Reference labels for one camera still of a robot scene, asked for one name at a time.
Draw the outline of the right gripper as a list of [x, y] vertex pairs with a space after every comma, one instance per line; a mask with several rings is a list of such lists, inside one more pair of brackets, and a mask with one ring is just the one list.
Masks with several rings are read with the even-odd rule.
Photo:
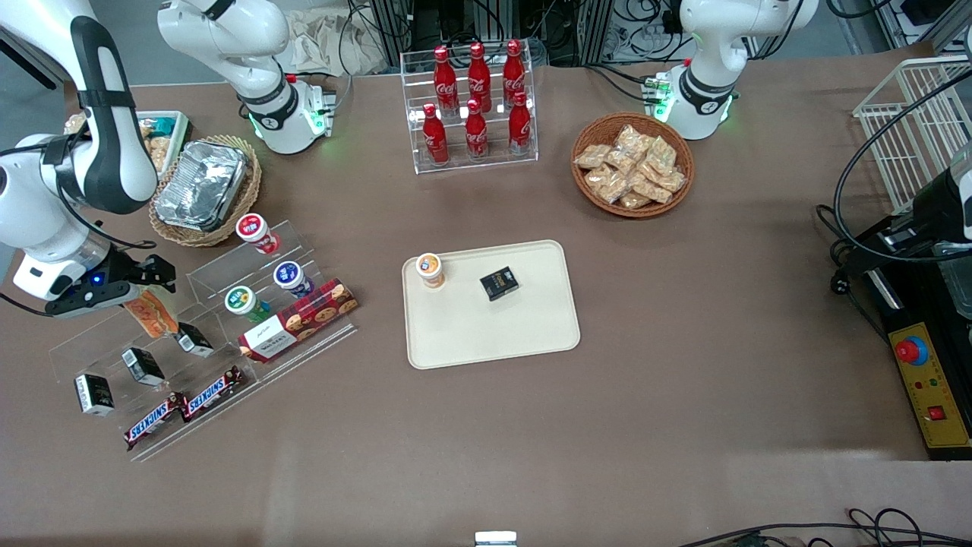
[[159, 255], [149, 255], [139, 266], [125, 251], [109, 249], [96, 263], [79, 258], [45, 263], [24, 256], [14, 272], [13, 283], [25, 293], [46, 302], [119, 301], [137, 295], [142, 285], [176, 293], [174, 264]]

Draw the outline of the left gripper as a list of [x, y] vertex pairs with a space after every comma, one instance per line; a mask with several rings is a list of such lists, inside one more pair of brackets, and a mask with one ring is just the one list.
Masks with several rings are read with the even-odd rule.
[[910, 219], [882, 219], [855, 236], [843, 263], [848, 276], [862, 276], [887, 264], [917, 264], [933, 256], [937, 242], [970, 241], [970, 198], [946, 169], [919, 191]]

